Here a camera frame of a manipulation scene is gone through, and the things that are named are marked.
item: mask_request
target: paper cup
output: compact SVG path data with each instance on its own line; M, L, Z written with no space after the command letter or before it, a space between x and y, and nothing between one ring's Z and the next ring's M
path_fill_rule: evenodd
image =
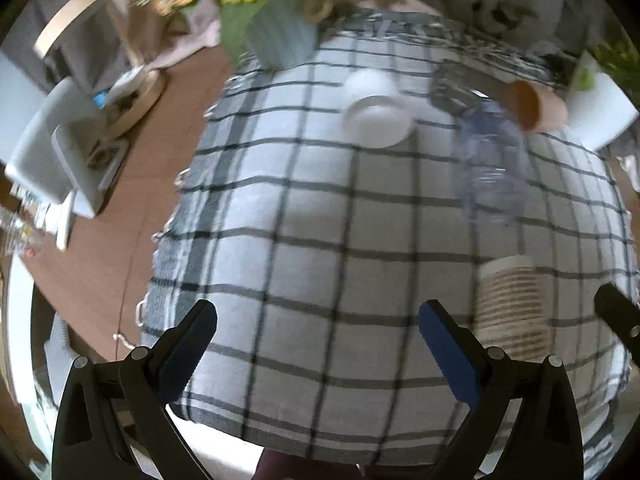
M481 266L474 333L485 348L498 346L512 359L542 362L550 353L550 329L538 279L527 256Z
M366 68L344 83L344 142L387 148L403 140L411 127L411 114L388 73Z

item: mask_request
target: white chair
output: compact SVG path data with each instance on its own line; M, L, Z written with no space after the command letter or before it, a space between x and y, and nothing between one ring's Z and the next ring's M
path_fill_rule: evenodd
M45 98L4 172L45 202L65 203L67 217L93 218L129 147L121 139L100 142L106 125L104 112L67 77ZM110 154L104 168L87 163L96 146ZM68 233L68 218L60 224Z

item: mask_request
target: light blue vase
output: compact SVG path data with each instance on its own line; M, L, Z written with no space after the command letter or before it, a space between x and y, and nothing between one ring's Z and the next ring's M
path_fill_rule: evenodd
M252 19L246 34L247 47L266 70L304 63L317 44L318 24L306 20L302 0L268 0Z

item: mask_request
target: small clay pot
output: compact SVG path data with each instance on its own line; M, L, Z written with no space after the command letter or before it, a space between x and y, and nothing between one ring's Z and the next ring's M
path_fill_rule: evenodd
M518 80L507 86L507 108L523 132L548 132L562 128L568 118L566 105L549 88Z

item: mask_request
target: clear plastic bottle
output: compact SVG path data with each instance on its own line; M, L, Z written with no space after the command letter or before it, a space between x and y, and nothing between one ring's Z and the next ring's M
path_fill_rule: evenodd
M4 231L4 254L33 258L42 245L44 234L29 221L0 206L0 228Z
M508 224L523 215L528 168L523 133L494 101L462 119L457 148L458 194L471 221Z

